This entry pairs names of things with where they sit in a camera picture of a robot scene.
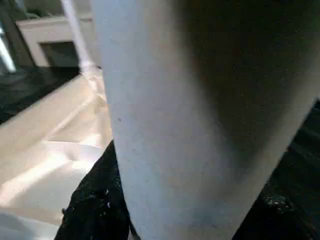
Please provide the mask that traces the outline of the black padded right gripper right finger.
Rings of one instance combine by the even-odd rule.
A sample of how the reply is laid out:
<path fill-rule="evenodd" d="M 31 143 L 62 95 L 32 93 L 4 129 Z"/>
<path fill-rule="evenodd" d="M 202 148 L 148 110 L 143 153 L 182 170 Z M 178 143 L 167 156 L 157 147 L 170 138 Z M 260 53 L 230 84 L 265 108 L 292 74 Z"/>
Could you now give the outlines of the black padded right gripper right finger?
<path fill-rule="evenodd" d="M 308 217 L 275 184 L 266 183 L 234 240 L 310 240 Z"/>

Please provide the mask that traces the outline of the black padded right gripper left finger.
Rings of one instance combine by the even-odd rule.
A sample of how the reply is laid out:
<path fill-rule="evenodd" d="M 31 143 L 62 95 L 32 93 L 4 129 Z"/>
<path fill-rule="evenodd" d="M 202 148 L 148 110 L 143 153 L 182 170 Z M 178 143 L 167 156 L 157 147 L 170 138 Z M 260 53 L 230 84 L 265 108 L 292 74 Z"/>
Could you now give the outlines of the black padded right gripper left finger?
<path fill-rule="evenodd" d="M 61 211 L 56 240 L 128 239 L 131 221 L 113 141 L 80 181 L 68 207 Z"/>

